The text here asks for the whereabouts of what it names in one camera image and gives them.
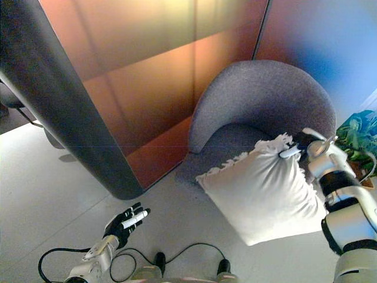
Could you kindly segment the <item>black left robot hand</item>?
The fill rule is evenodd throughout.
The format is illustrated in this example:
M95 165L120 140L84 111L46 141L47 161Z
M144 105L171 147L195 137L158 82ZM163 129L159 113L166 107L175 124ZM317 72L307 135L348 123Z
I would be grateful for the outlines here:
M143 208L140 202L127 208L124 212L115 215L106 225L104 235L115 236L118 239L117 249L125 247L130 234L140 226L143 219L151 213L150 208Z

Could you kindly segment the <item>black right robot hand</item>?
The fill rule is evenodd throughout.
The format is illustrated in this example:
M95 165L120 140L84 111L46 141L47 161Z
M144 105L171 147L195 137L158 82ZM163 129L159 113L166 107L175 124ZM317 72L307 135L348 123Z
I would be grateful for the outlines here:
M325 141L325 137L311 128L304 128L293 137L293 145L279 153L279 157L287 159L298 153L306 153L309 145L315 141Z

